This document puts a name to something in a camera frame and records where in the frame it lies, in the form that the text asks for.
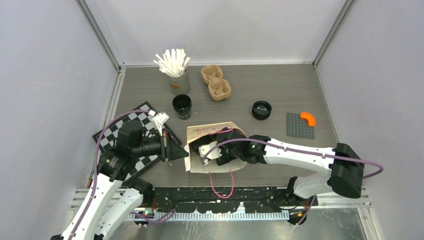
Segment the paper bag with pink handles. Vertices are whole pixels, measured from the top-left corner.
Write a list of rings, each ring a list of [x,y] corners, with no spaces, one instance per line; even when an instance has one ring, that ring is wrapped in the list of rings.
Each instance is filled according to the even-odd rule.
[[[219,123],[210,123],[203,125],[194,125],[188,126],[186,129],[186,138],[187,142],[184,146],[184,149],[189,152],[189,156],[184,158],[185,170],[190,173],[200,173],[200,174],[209,174],[209,181],[212,187],[212,191],[216,196],[221,199],[228,199],[233,195],[235,180],[233,172],[244,168],[247,164],[240,159],[236,158],[231,162],[218,165],[216,160],[210,160],[207,165],[202,165],[202,158],[200,154],[196,154],[193,151],[191,143],[202,136],[212,135],[214,138],[218,133],[229,132],[230,130],[239,130],[241,134],[245,135],[244,131],[241,130],[235,123],[232,121],[228,122],[219,122]],[[231,191],[228,194],[219,193],[215,190],[212,174],[218,173],[230,173],[231,176]]]

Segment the brown cardboard cup carrier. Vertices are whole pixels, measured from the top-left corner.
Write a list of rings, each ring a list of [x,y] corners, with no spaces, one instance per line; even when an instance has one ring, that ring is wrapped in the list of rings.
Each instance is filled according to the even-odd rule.
[[[231,86],[223,78],[223,71],[218,65],[204,66],[200,72],[203,82],[207,84],[209,95],[214,101],[221,101],[231,96]]]

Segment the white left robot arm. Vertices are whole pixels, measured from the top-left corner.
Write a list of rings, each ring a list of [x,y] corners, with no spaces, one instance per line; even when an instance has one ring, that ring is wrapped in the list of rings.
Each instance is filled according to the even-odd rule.
[[[121,199],[106,211],[113,195],[141,157],[157,156],[167,162],[189,156],[183,147],[171,140],[166,128],[161,127],[151,137],[144,133],[138,120],[123,123],[114,146],[99,157],[95,179],[74,219],[65,231],[52,236],[53,240],[106,240],[130,212],[153,202],[153,185],[137,178],[128,184]]]

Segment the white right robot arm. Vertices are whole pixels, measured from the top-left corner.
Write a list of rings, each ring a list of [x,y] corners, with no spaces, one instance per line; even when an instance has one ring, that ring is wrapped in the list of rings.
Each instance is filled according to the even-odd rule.
[[[347,144],[313,148],[264,135],[246,137],[236,130],[218,133],[215,140],[226,154],[248,164],[289,165],[313,171],[312,175],[289,179],[285,198],[291,205],[330,192],[350,199],[361,196],[364,164],[356,162],[358,156]]]

